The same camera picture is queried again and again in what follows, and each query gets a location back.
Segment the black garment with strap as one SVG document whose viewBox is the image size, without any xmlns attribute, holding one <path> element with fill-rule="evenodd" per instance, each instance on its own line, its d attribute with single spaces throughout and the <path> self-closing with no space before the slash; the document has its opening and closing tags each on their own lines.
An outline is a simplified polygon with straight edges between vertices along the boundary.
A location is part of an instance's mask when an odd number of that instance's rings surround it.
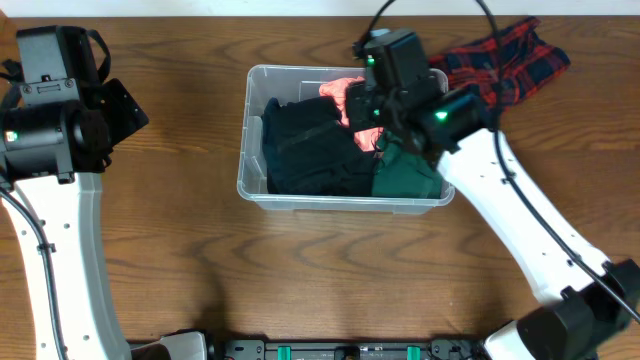
<svg viewBox="0 0 640 360">
<path fill-rule="evenodd" d="M 340 124 L 331 97 L 285 105 L 267 102 L 262 120 L 262 153 L 272 194 L 369 197 L 377 159 L 363 151 Z"/>
</svg>

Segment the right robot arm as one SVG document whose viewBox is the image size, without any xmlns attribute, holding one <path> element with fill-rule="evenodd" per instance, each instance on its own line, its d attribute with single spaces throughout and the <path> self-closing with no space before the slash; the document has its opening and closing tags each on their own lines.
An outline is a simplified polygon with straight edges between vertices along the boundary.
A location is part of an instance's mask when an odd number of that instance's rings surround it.
<svg viewBox="0 0 640 360">
<path fill-rule="evenodd" d="M 417 34 L 364 34 L 363 81 L 346 91 L 352 126 L 383 127 L 475 207 L 523 272 L 539 306 L 489 335 L 489 359 L 589 359 L 638 319 L 639 268 L 613 262 L 560 214 L 473 93 L 442 89 Z"/>
</svg>

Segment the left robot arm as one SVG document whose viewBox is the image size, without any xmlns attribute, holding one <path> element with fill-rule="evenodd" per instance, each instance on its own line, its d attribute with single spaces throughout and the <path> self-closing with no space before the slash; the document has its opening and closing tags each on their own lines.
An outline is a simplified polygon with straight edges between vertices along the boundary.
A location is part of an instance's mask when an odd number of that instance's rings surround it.
<svg viewBox="0 0 640 360">
<path fill-rule="evenodd" d="M 148 117 L 96 61 L 94 30 L 47 26 L 16 34 L 1 105 L 1 198 L 21 249 L 39 359 L 208 356 L 197 330 L 142 344 L 117 320 L 101 238 L 101 176 L 115 146 Z"/>
</svg>

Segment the red plaid flannel garment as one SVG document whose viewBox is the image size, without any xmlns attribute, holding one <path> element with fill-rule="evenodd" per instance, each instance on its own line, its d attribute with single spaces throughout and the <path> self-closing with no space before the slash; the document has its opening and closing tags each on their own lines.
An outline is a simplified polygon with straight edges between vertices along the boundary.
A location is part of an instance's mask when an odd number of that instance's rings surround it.
<svg viewBox="0 0 640 360">
<path fill-rule="evenodd" d="M 435 55 L 429 65 L 446 74 L 450 88 L 474 93 L 489 109 L 500 101 L 505 110 L 532 97 L 571 66 L 562 49 L 538 36 L 539 24 L 530 16 L 500 30 L 500 54 L 487 36 Z"/>
</svg>

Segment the green garment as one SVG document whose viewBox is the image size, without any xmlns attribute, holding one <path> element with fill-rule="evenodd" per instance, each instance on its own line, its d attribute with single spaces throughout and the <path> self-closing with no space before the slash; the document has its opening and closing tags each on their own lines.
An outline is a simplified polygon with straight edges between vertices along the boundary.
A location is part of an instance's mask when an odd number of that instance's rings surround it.
<svg viewBox="0 0 640 360">
<path fill-rule="evenodd" d="M 378 139 L 379 160 L 371 195 L 384 198 L 438 199 L 442 177 L 425 159 L 406 150 L 401 139 L 385 130 Z"/>
</svg>

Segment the pink garment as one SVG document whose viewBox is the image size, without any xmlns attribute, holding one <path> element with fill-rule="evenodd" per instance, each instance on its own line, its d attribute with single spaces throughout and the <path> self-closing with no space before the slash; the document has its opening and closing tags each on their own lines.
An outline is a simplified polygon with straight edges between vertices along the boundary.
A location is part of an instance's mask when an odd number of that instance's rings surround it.
<svg viewBox="0 0 640 360">
<path fill-rule="evenodd" d="M 359 76 L 357 78 L 339 78 L 337 80 L 330 81 L 319 87 L 319 95 L 321 97 L 331 97 L 336 105 L 336 108 L 341 112 L 340 124 L 349 129 L 350 121 L 346 113 L 346 89 L 354 82 L 362 82 L 364 78 Z M 383 134 L 384 129 L 382 127 L 371 128 L 362 131 L 353 130 L 354 142 L 364 152 L 371 152 L 377 149 L 377 141 Z"/>
</svg>

